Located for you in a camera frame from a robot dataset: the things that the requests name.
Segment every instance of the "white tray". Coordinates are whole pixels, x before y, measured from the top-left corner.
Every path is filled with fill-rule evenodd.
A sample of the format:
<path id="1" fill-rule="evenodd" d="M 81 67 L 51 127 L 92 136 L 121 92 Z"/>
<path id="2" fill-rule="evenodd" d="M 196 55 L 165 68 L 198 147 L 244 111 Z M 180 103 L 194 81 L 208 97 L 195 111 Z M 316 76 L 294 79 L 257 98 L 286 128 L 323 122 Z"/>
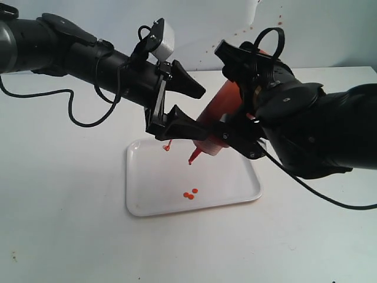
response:
<path id="1" fill-rule="evenodd" d="M 186 210 L 249 202 L 262 188 L 249 160 L 233 149 L 217 156 L 202 153 L 190 166 L 195 149 L 190 140 L 173 140 L 166 152 L 161 142 L 137 140 L 127 149 L 126 203 L 135 216 L 151 216 Z M 194 195 L 190 200 L 184 192 Z"/>

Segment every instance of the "white wall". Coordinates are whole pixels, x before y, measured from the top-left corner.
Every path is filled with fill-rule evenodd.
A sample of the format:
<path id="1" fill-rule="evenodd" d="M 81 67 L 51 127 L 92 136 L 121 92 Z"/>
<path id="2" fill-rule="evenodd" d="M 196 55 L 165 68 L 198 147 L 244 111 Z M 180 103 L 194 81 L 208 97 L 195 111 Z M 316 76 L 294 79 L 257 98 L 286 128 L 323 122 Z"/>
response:
<path id="1" fill-rule="evenodd" d="M 188 70 L 220 69 L 213 55 L 222 38 L 232 44 L 254 41 L 266 27 L 286 31 L 282 60 L 291 67 L 371 65 L 377 70 L 377 1 L 373 0 L 8 0 L 21 18 L 42 12 L 62 15 L 130 53 L 136 30 L 165 17 L 176 30 L 174 57 Z M 275 37 L 262 47 L 272 52 Z"/>

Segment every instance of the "white table surface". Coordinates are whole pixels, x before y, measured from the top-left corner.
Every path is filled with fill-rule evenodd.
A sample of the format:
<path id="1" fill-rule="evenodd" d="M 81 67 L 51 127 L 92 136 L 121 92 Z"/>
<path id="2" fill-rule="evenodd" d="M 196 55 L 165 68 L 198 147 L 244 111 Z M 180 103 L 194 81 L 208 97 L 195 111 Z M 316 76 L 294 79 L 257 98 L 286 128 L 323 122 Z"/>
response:
<path id="1" fill-rule="evenodd" d="M 327 92 L 377 82 L 369 67 L 294 70 Z M 196 117 L 225 79 L 195 72 L 202 100 L 168 94 Z M 74 113 L 94 121 L 108 105 L 72 77 L 6 75 L 9 90 L 71 87 Z M 67 94 L 0 95 L 1 282 L 375 282 L 377 210 L 350 211 L 313 196 L 266 158 L 254 163 L 264 195 L 254 203 L 136 218 L 125 208 L 128 144 L 149 137 L 143 109 L 122 101 L 102 125 L 67 116 Z M 350 204 L 377 202 L 377 172 L 309 182 Z"/>

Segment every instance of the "red squeeze bottle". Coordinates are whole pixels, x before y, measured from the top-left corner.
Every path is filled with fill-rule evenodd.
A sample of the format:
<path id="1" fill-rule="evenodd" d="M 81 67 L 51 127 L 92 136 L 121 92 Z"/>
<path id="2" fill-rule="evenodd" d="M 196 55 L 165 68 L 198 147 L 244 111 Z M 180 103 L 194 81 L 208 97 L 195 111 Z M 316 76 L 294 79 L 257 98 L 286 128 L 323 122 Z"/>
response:
<path id="1" fill-rule="evenodd" d="M 240 107 L 241 102 L 238 85 L 231 81 L 226 81 L 196 120 L 205 126 L 211 126 L 219 121 L 224 114 L 233 114 Z M 189 165 L 201 152 L 215 156 L 223 147 L 229 147 L 229 145 L 214 136 L 210 136 L 203 141 L 194 140 L 193 142 L 196 145 L 196 149 L 188 160 Z"/>

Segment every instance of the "red stain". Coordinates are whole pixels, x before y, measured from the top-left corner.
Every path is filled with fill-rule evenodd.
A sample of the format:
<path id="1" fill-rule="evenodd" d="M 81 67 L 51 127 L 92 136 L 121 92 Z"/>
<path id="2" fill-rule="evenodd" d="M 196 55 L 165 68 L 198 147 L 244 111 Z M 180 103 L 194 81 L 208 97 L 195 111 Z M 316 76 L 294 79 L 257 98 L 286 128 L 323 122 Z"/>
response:
<path id="1" fill-rule="evenodd" d="M 167 152 L 170 150 L 171 141 L 172 140 L 169 140 L 169 143 L 167 145 L 163 146 L 163 149 L 166 150 Z"/>
<path id="2" fill-rule="evenodd" d="M 194 150 L 193 154 L 191 154 L 190 158 L 188 159 L 188 165 L 191 165 L 193 164 L 193 161 L 195 160 L 195 158 L 198 157 L 198 155 L 201 153 L 201 149 L 199 149 L 198 147 Z"/>

